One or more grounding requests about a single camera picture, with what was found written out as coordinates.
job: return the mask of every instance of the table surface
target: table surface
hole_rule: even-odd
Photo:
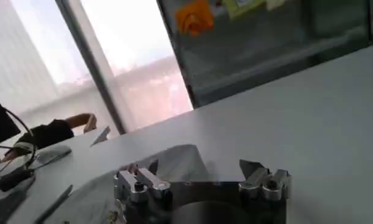
[[[218,180],[243,180],[239,159],[289,170],[288,223],[373,223],[373,46],[78,150],[41,169],[31,194],[56,198],[177,144],[196,144]],[[34,218],[18,212],[12,223]]]
[[[67,139],[55,145],[41,149],[39,152],[43,152],[48,149],[52,149],[56,145],[67,145],[71,148],[72,153],[70,156],[61,159],[69,159],[72,156],[77,156],[85,153],[84,150],[90,148],[91,146],[107,140],[107,135],[110,132],[109,127],[97,128],[90,131],[84,135],[79,135],[71,139]],[[15,159],[6,170],[1,173],[1,175],[12,171],[14,168],[21,166],[26,161],[25,156],[21,156]],[[51,205],[52,202],[68,187],[62,188],[63,186],[53,187],[53,181],[50,181],[49,176],[52,175],[54,178],[58,178],[57,175],[53,175],[48,171],[50,167],[51,170],[57,169],[59,162],[45,166],[42,169],[36,171],[35,183],[28,190],[27,199],[24,203],[15,211],[9,220],[9,223],[33,223],[33,221],[41,214],[41,212]]]

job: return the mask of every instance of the metal clamp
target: metal clamp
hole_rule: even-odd
[[[274,175],[265,179],[262,193],[269,201],[279,201],[290,197],[291,175],[286,170],[277,170]]]
[[[158,199],[164,198],[170,188],[169,182],[159,179],[146,168],[138,169],[137,179],[151,188],[153,196]]]
[[[114,177],[114,192],[117,200],[122,200],[124,194],[129,196],[132,202],[144,202],[147,201],[147,186],[142,182],[139,182],[135,177],[128,171],[119,171]]]
[[[240,182],[238,187],[241,192],[246,192],[249,198],[257,198],[260,187],[268,175],[267,168],[258,168],[246,181]]]

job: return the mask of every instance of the orange sticky note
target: orange sticky note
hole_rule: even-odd
[[[180,33],[197,36],[213,27],[213,15],[207,0],[196,0],[182,7],[175,14]]]

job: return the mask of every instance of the black cable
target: black cable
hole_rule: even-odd
[[[1,149],[12,149],[13,147],[0,145],[0,148],[1,148]]]
[[[10,164],[13,160],[15,160],[15,159],[11,159],[7,164],[5,164],[4,167],[1,168],[0,173],[1,173],[1,172],[2,172],[2,171],[3,171],[7,166],[9,166],[9,164]]]
[[[18,117],[16,116],[13,112],[11,112],[10,110],[4,108],[5,111],[12,115],[25,129],[26,131],[31,135],[32,137],[32,145],[34,146],[34,149],[32,151],[32,154],[30,156],[30,159],[25,163],[25,166],[28,168],[34,161],[35,161],[35,152],[37,150],[37,144],[36,144],[36,141],[35,141],[35,136],[34,134],[32,133],[32,131],[25,125],[25,123]]]

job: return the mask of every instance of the computer monitor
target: computer monitor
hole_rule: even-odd
[[[11,120],[0,104],[0,143],[20,133],[20,129]]]

